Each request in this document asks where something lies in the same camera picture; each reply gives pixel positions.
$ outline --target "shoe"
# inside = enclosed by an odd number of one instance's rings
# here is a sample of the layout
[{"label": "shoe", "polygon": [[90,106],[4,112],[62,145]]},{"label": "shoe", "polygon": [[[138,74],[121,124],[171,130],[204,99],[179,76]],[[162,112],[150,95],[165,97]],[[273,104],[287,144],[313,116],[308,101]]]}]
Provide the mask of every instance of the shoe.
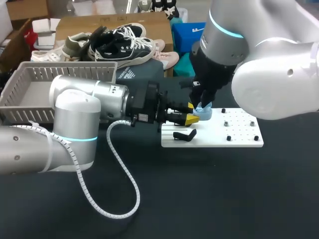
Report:
[{"label": "shoe", "polygon": [[151,12],[152,9],[152,0],[139,0],[139,12]]},{"label": "shoe", "polygon": [[152,0],[153,11],[164,11],[164,0]]},{"label": "shoe", "polygon": [[96,61],[116,61],[118,68],[140,65],[150,60],[156,51],[155,43],[147,38],[119,38],[96,49]]},{"label": "shoe", "polygon": [[33,62],[57,62],[61,61],[62,47],[50,51],[32,51],[31,61]]},{"label": "shoe", "polygon": [[179,17],[179,12],[176,7],[176,0],[164,0],[164,9],[169,20],[173,17]]},{"label": "shoe", "polygon": [[165,48],[165,42],[163,40],[154,40],[156,51],[162,52]]},{"label": "shoe", "polygon": [[88,56],[91,60],[95,61],[95,51],[96,48],[103,45],[108,45],[114,42],[119,38],[136,38],[136,37],[145,37],[146,29],[143,25],[139,23],[130,23],[123,26],[119,26],[111,31],[103,31],[102,34],[99,34],[91,41],[90,47],[88,50]]},{"label": "shoe", "polygon": [[176,52],[156,51],[153,58],[163,63],[164,70],[167,70],[173,67],[179,61],[179,55]]},{"label": "shoe", "polygon": [[79,61],[81,50],[89,42],[90,33],[79,33],[74,36],[68,36],[62,49],[61,61]]}]

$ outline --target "gray plastic basket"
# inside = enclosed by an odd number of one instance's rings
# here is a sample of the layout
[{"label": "gray plastic basket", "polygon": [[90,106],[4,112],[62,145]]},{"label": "gray plastic basket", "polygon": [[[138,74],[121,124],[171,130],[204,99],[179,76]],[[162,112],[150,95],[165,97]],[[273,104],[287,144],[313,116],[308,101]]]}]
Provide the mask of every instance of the gray plastic basket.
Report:
[{"label": "gray plastic basket", "polygon": [[22,62],[0,96],[0,113],[10,123],[53,123],[51,82],[58,75],[115,83],[117,62]]}]

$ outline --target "black shoe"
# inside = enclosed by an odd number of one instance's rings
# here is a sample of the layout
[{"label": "black shoe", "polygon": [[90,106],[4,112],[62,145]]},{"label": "black shoe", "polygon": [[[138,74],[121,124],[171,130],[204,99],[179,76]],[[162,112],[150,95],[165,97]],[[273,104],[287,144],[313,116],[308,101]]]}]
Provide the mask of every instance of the black shoe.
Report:
[{"label": "black shoe", "polygon": [[164,10],[169,20],[172,20],[173,17],[179,17],[176,0],[164,0]]},{"label": "black shoe", "polygon": [[151,11],[153,11],[152,0],[139,0],[138,5],[139,5],[138,12],[151,12]]},{"label": "black shoe", "polygon": [[119,38],[96,48],[96,61],[116,61],[118,68],[147,62],[156,52],[155,43],[147,38]]},{"label": "black shoe", "polygon": [[152,0],[153,11],[164,11],[164,1],[165,0]]},{"label": "black shoe", "polygon": [[114,30],[103,32],[99,36],[95,37],[91,41],[90,47],[88,49],[88,57],[95,61],[95,50],[103,45],[108,45],[113,43],[115,40],[120,38],[135,38],[135,37],[145,37],[146,29],[143,25],[139,23],[130,23],[123,26],[119,26]]}]

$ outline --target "white breadboard plate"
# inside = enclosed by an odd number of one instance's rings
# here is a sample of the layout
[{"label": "white breadboard plate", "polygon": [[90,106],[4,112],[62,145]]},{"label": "white breadboard plate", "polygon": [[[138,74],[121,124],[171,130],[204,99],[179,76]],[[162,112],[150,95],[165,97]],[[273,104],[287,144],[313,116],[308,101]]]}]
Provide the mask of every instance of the white breadboard plate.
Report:
[{"label": "white breadboard plate", "polygon": [[[191,142],[175,140],[174,132],[190,134],[193,129],[197,135]],[[162,147],[262,147],[264,141],[258,126],[257,119],[246,113],[243,109],[213,109],[212,118],[208,121],[200,121],[190,127],[175,126],[174,123],[166,123],[161,129]]]}]

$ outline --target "printed logo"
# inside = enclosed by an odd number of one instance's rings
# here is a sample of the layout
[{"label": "printed logo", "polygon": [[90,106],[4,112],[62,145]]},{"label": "printed logo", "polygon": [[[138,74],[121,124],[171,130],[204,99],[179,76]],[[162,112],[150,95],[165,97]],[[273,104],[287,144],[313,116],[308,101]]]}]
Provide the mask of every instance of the printed logo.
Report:
[{"label": "printed logo", "polygon": [[204,28],[201,28],[201,29],[197,29],[197,28],[193,28],[193,32],[198,32],[198,31],[203,31],[204,30]]}]

